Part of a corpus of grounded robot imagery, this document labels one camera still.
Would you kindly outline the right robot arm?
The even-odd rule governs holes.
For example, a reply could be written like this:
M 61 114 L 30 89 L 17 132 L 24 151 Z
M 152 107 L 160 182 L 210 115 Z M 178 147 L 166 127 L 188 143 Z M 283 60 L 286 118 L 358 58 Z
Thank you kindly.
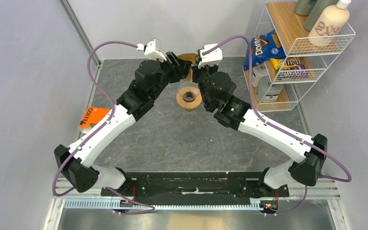
M 289 156 L 289 161 L 264 170 L 257 183 L 260 194 L 270 196 L 290 182 L 316 185 L 327 159 L 325 136 L 311 137 L 263 116 L 251 104 L 234 96 L 236 84 L 217 65 L 193 65 L 192 75 L 192 81 L 200 88 L 204 108 L 213 112 L 221 125 L 257 137 Z

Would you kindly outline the clear glass dripper cone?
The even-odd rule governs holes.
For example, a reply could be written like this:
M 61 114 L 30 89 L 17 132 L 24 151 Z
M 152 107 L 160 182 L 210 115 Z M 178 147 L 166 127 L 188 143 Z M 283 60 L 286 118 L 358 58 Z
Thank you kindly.
M 185 102 L 190 103 L 199 96 L 200 90 L 196 83 L 187 82 L 180 85 L 178 94 Z

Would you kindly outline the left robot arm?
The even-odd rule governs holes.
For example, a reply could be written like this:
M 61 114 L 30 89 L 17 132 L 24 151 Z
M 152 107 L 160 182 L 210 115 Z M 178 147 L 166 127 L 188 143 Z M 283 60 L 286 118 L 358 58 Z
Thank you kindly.
M 62 174 L 71 184 L 63 195 L 76 190 L 84 193 L 96 183 L 111 187 L 120 196 L 131 190 L 131 182 L 118 169 L 95 166 L 100 153 L 125 129 L 135 124 L 153 106 L 159 95 L 170 83 L 185 79 L 192 61 L 167 52 L 166 60 L 146 59 L 135 70 L 128 89 L 113 103 L 110 112 L 87 134 L 70 144 L 58 145 L 54 156 L 58 165 L 56 175 Z

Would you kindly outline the single brown paper filter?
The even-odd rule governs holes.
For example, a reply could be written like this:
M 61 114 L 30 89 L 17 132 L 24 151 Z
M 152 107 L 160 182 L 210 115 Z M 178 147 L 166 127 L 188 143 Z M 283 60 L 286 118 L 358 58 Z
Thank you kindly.
M 196 53 L 185 53 L 178 55 L 178 58 L 184 60 L 184 61 L 190 61 L 192 64 L 196 64 L 196 58 L 198 57 L 198 54 Z M 189 73 L 187 77 L 184 79 L 186 82 L 193 82 L 193 69 L 192 67 L 189 70 Z

